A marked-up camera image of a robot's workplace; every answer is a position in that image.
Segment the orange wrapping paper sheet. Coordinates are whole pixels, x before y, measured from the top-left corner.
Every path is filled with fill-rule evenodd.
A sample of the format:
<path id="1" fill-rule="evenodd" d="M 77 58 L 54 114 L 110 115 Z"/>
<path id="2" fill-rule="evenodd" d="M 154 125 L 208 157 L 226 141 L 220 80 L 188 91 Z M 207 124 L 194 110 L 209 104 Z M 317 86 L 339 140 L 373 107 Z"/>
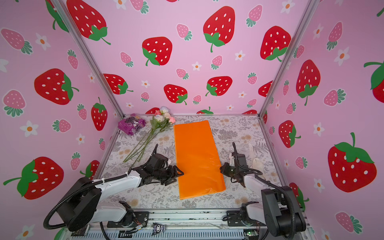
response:
<path id="1" fill-rule="evenodd" d="M 209 121 L 174 126 L 180 199 L 190 199 L 226 190 L 221 161 Z"/>

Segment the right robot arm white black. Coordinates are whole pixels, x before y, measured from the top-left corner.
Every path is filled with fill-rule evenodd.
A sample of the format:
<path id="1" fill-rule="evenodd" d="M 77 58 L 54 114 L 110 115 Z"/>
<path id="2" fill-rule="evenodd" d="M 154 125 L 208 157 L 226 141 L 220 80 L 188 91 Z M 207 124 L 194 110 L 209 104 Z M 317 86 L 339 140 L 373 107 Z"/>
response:
<path id="1" fill-rule="evenodd" d="M 234 151 L 231 153 L 231 162 L 220 167 L 220 172 L 251 190 L 261 197 L 261 202 L 247 202 L 242 204 L 238 211 L 228 211 L 222 218 L 229 226 L 253 226 L 261 223 L 267 227 L 266 234 L 274 237 L 282 236 L 292 240 L 297 233 L 307 229 L 307 223 L 296 196 L 289 186 L 277 186 L 262 178 L 260 170 L 251 169 L 247 165 L 246 156 L 237 151 L 236 144 L 232 143 Z"/>

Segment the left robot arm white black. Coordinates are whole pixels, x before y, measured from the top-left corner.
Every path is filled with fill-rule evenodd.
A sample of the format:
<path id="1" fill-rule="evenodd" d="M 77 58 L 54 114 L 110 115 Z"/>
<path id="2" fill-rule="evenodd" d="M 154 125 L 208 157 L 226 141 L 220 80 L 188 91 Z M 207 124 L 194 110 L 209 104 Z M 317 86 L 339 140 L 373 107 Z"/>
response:
<path id="1" fill-rule="evenodd" d="M 75 232 L 91 223 L 111 222 L 122 227 L 141 226 L 132 207 L 124 201 L 118 207 L 101 207 L 100 201 L 117 193 L 150 184 L 168 186 L 184 175 L 169 159 L 153 150 L 147 162 L 124 174 L 108 179 L 78 179 L 66 195 L 48 213 L 46 230 L 66 227 Z"/>

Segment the white ribbon strip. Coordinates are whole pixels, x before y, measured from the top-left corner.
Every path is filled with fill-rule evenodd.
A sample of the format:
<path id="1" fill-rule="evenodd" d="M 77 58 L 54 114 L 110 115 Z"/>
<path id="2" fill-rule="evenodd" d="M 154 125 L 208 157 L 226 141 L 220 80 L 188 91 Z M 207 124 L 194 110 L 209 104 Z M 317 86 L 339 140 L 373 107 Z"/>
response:
<path id="1" fill-rule="evenodd" d="M 254 147 L 251 143 L 249 143 L 249 151 L 250 151 L 250 158 L 252 160 L 252 167 L 251 169 L 255 169 L 255 170 L 258 170 L 261 172 L 261 174 L 259 174 L 259 176 L 262 178 L 262 179 L 266 179 L 263 175 L 263 170 L 264 170 L 264 164 L 261 162 L 260 159 L 258 159 L 256 157 L 256 154 L 255 154 L 255 151 L 254 151 Z"/>

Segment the small purple figure charm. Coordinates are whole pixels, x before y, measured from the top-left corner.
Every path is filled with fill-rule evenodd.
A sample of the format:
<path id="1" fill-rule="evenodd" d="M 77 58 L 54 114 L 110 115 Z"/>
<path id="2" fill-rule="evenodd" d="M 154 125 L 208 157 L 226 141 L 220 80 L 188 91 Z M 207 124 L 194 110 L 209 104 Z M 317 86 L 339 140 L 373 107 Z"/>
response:
<path id="1" fill-rule="evenodd" d="M 159 223 L 153 223 L 153 232 L 152 236 L 158 235 L 160 233 L 163 233 L 166 229 L 166 226 Z"/>

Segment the purple plastic snack bag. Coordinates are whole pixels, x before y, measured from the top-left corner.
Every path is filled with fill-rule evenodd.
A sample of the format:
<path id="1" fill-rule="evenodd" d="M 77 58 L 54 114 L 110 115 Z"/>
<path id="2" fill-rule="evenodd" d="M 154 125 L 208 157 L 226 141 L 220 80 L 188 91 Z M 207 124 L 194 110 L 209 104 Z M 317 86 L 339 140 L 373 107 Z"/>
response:
<path id="1" fill-rule="evenodd" d="M 146 126 L 146 121 L 142 118 L 129 117 L 118 123 L 119 130 L 129 136 L 133 136 Z"/>

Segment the left black label plate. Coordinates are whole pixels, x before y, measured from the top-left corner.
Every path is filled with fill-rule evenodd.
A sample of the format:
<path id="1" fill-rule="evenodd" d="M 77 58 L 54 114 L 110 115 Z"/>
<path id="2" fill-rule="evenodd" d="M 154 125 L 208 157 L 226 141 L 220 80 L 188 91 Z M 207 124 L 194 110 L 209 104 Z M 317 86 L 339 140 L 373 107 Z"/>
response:
<path id="1" fill-rule="evenodd" d="M 85 237 L 88 234 L 90 225 L 86 225 L 82 227 L 81 229 L 72 232 L 71 236 L 72 237 Z"/>

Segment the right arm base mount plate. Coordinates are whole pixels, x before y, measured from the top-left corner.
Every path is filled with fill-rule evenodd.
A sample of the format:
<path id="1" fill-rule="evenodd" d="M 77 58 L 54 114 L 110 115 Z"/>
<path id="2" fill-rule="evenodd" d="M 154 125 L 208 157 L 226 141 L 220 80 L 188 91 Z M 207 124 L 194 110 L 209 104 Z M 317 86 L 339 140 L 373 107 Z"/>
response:
<path id="1" fill-rule="evenodd" d="M 265 227 L 266 225 L 256 220 L 244 220 L 240 210 L 227 211 L 222 221 L 229 227 Z"/>

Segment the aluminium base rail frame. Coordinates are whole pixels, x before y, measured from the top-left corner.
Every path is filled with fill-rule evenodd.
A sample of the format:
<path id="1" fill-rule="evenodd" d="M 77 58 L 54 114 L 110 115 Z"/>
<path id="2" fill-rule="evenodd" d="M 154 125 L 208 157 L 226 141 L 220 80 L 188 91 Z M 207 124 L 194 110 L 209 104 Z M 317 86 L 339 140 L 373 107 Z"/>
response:
<path id="1" fill-rule="evenodd" d="M 57 240 L 274 240 L 266 234 L 267 227 L 229 227 L 222 221 L 227 211 L 239 209 L 138 209 L 150 212 L 146 227 L 131 234 L 133 228 L 104 228 L 90 224 L 85 237 L 72 237 L 67 229 L 60 230 Z M 163 233 L 152 236 L 153 223 L 166 226 Z"/>

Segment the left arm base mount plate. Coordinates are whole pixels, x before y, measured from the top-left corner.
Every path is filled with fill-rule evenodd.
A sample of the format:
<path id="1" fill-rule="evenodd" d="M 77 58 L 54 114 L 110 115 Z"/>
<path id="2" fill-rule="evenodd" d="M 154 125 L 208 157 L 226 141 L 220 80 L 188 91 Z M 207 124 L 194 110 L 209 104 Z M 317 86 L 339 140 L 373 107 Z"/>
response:
<path id="1" fill-rule="evenodd" d="M 150 212 L 134 211 L 127 213 L 119 222 L 109 221 L 107 228 L 135 228 L 146 227 L 149 220 Z"/>

